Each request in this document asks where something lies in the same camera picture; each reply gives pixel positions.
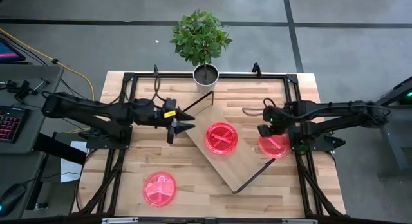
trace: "rgb keyboard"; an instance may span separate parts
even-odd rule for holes
[[[0,143],[16,142],[27,114],[27,109],[0,106]]]

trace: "potted plant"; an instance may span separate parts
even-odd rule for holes
[[[211,13],[199,10],[184,15],[179,25],[173,27],[170,43],[176,45],[176,53],[195,66],[193,79],[201,94],[212,91],[219,78],[212,58],[220,57],[222,47],[226,50],[232,42],[221,28],[220,21]]]

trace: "white pot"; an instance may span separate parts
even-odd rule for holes
[[[207,64],[207,65],[210,66],[210,67],[212,67],[212,68],[214,68],[214,69],[216,70],[216,72],[218,72],[218,77],[216,78],[216,80],[215,80],[213,83],[209,84],[209,85],[200,84],[200,83],[194,78],[194,72],[195,72],[197,69],[199,69],[200,67],[202,67],[202,66],[197,66],[197,67],[195,67],[195,69],[193,70],[193,80],[195,81],[195,83],[196,83],[196,85],[197,85],[197,87],[198,87],[199,93],[201,93],[202,95],[205,95],[205,94],[207,94],[208,92],[212,91],[212,90],[214,89],[214,86],[216,85],[218,79],[219,79],[219,70],[217,69],[217,67],[215,67],[215,66],[212,65],[212,64]]]

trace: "desk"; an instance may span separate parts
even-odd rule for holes
[[[120,93],[123,71],[109,71],[101,101],[108,103]],[[298,74],[303,100],[319,102],[314,74]],[[151,98],[154,79],[139,79],[136,98]],[[261,117],[247,117],[242,107],[262,107],[270,97],[283,106],[285,89],[276,79],[220,79],[215,87],[214,106],[223,110],[225,118],[238,127],[239,135],[261,157],[269,160],[258,147],[256,126]],[[162,79],[159,95],[176,98],[185,108],[201,95],[192,79]],[[98,150],[86,163],[80,181],[79,200],[83,207],[101,184],[107,151]],[[314,152],[315,170],[320,188],[336,208],[344,213],[339,181],[333,160],[325,153]],[[178,186],[174,201],[167,207],[150,207],[143,199],[142,185],[151,173],[167,171]],[[313,193],[309,189],[311,208]],[[232,191],[202,155],[186,133],[179,134],[174,144],[166,143],[166,130],[133,126],[133,137],[126,151],[120,182],[116,216],[231,217],[231,218],[303,218],[303,205],[295,156],[276,160],[239,194]]]
[[[23,80],[27,80],[30,83],[29,87],[34,88],[40,84],[40,78],[44,77],[50,82],[50,85],[45,87],[44,90],[52,93],[56,91],[62,74],[63,70],[56,66],[0,64],[0,80],[15,81],[18,83],[17,86],[20,86]],[[14,99],[14,95],[14,93],[8,93],[6,90],[0,91],[0,105],[11,106],[16,104],[17,101]],[[29,105],[39,107],[42,107],[44,104],[44,98],[41,95],[28,95],[24,101]],[[26,180],[36,178],[46,156],[42,152],[32,152],[44,122],[41,110],[23,105],[18,105],[17,107],[23,107],[32,111],[16,143],[0,143],[0,194],[3,194],[5,190],[15,183],[23,183]],[[22,217],[35,183],[36,181],[26,184],[26,193],[15,209],[6,217],[0,218],[0,221]]]
[[[40,84],[42,81],[40,79],[41,77],[48,80],[50,85],[41,88],[40,92],[56,92],[57,86],[62,78],[62,74],[63,69],[57,66],[0,64],[1,81],[5,80],[7,82],[7,80],[12,80],[17,83],[17,86],[20,86],[23,83],[23,80],[27,80],[29,82],[29,87],[33,89]],[[9,93],[6,90],[0,91],[0,105],[11,106],[12,104],[18,103],[18,101],[14,99],[14,95],[15,93]],[[44,104],[44,98],[41,94],[36,96],[28,95],[24,99],[24,102],[29,105],[42,107]],[[39,108],[24,105],[18,105],[17,107],[30,109],[32,111],[30,112],[16,143],[0,143],[0,154],[29,153],[32,151],[40,129],[43,126],[44,115],[41,113]]]

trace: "red petri dish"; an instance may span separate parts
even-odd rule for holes
[[[217,122],[206,131],[206,146],[216,154],[229,154],[238,146],[238,132],[228,123]]]
[[[259,137],[259,147],[266,156],[279,159],[290,151],[289,138],[287,135]]]
[[[176,182],[167,172],[157,172],[150,175],[143,186],[143,198],[153,207],[164,207],[176,196]]]

